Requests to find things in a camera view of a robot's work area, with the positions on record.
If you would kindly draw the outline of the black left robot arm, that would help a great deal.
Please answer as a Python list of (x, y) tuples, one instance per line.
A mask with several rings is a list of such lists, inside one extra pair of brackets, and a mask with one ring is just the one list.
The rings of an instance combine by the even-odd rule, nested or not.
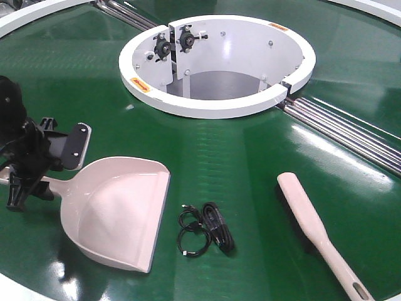
[(53, 200), (49, 184), (41, 179), (48, 170), (62, 171), (62, 154), (67, 134), (55, 131), (54, 118), (35, 122), (23, 104), (21, 88), (8, 77), (1, 77), (1, 170), (9, 168), (10, 211), (25, 210), (30, 195)]

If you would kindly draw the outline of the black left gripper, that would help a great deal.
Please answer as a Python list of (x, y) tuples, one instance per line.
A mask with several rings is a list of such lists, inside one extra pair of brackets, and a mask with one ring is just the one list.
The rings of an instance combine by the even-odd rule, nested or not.
[(48, 170), (63, 170), (61, 153), (68, 135), (55, 131), (57, 126), (53, 117), (43, 117), (39, 124), (33, 120), (6, 122), (8, 210), (23, 212), (30, 195), (54, 200), (49, 183), (42, 178)]

